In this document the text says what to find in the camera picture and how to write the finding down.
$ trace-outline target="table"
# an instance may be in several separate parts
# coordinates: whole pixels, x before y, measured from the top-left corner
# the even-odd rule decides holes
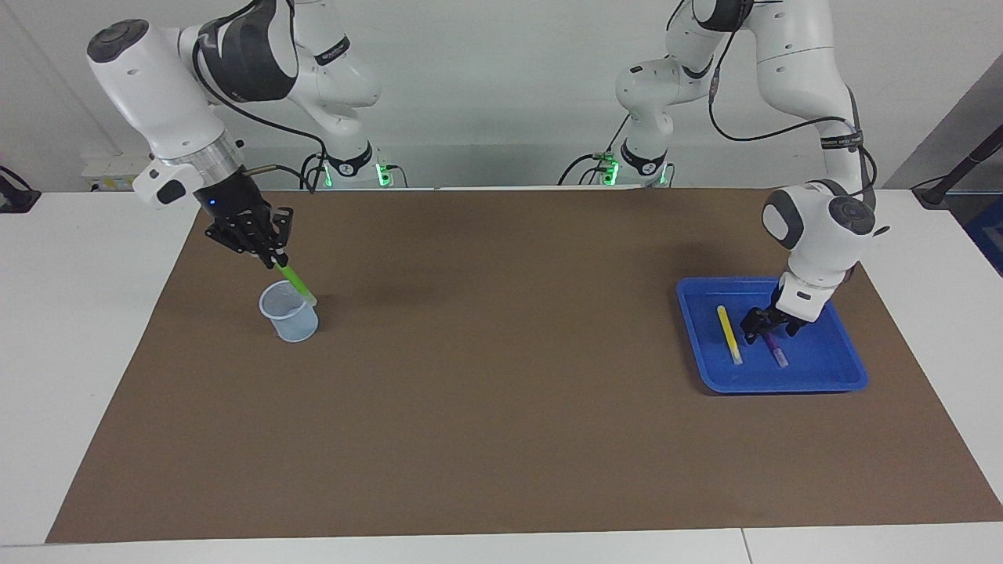
[[[128,194],[49,194],[0,218],[0,560],[994,562],[1003,524],[203,541],[31,546],[44,541],[197,213]],[[1003,491],[1003,279],[947,212],[883,192],[894,229],[865,267],[997,496]]]

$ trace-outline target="brown paper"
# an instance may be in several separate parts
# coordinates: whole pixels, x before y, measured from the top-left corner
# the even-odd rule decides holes
[[[777,275],[763,199],[271,194],[320,299],[299,344],[201,217],[48,541],[1003,520],[863,271],[865,390],[700,382],[675,284]]]

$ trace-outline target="plastic tray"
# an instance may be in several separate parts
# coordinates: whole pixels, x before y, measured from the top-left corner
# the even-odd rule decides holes
[[[854,391],[868,385],[850,335],[831,303],[818,320],[788,337],[774,333],[789,366],[780,368],[762,338],[747,344],[739,326],[753,307],[769,304],[776,278],[687,278],[676,286],[700,377],[719,393]],[[717,306],[728,311],[743,363],[735,365],[724,341]]]

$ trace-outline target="yellow marker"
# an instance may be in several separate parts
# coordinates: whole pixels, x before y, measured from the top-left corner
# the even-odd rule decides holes
[[[731,321],[728,319],[728,312],[723,305],[717,306],[717,318],[721,320],[721,329],[724,329],[724,340],[728,341],[728,348],[731,349],[731,361],[735,364],[742,363],[742,353],[738,352],[738,341],[735,340],[735,333],[731,330]]]

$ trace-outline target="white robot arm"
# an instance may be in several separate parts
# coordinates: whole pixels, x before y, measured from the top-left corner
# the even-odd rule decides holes
[[[635,65],[617,79],[617,98],[630,112],[621,177],[649,186],[658,182],[673,132],[668,106],[709,96],[714,120],[720,72],[714,51],[740,29],[755,35],[759,93],[817,128],[827,173],[826,179],[777,190],[766,201],[763,226],[791,254],[770,305],[742,321],[752,342],[777,325],[786,324],[793,335],[815,321],[872,237],[884,230],[875,230],[874,181],[853,92],[835,65],[827,0],[680,2],[667,26],[668,56]],[[734,137],[716,120],[714,125],[732,140],[770,136]]]
[[[98,32],[87,47],[108,97],[149,144],[153,161],[133,183],[139,198],[158,208],[193,195],[214,218],[210,238],[259,257],[268,268],[288,262],[293,212],[262,198],[193,72],[229,105],[292,98],[322,125],[314,137],[325,142],[322,163],[334,166],[335,178],[377,179],[376,151],[353,108],[375,103],[379,82],[348,52],[328,1],[296,9],[292,0],[255,0],[185,30],[124,20]]]

